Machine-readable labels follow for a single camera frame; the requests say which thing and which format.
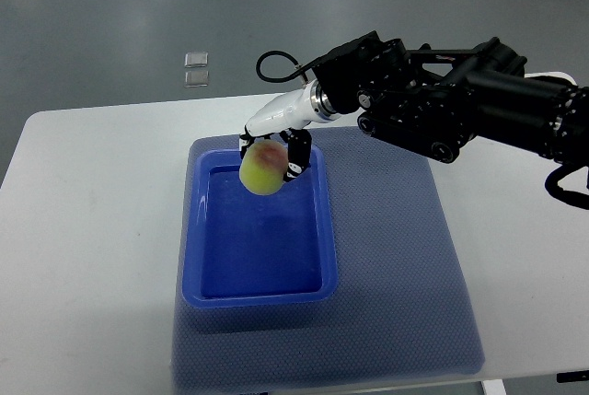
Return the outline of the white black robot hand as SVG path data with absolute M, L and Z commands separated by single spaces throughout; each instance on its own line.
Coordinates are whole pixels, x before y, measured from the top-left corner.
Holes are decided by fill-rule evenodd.
M 312 123 L 329 123 L 341 117 L 329 102 L 317 80 L 303 88 L 277 96 L 245 124 L 239 136 L 241 158 L 257 139 L 278 134 L 287 144 L 288 169 L 285 182 L 298 178 L 308 167 L 312 138 L 306 127 Z

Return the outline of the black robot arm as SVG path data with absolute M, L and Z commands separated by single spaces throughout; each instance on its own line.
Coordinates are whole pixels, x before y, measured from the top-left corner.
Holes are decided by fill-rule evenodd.
M 312 64 L 339 114 L 380 141 L 444 163 L 476 136 L 561 164 L 588 163 L 588 90 L 526 77 L 526 59 L 493 38 L 471 50 L 407 50 L 374 32 Z

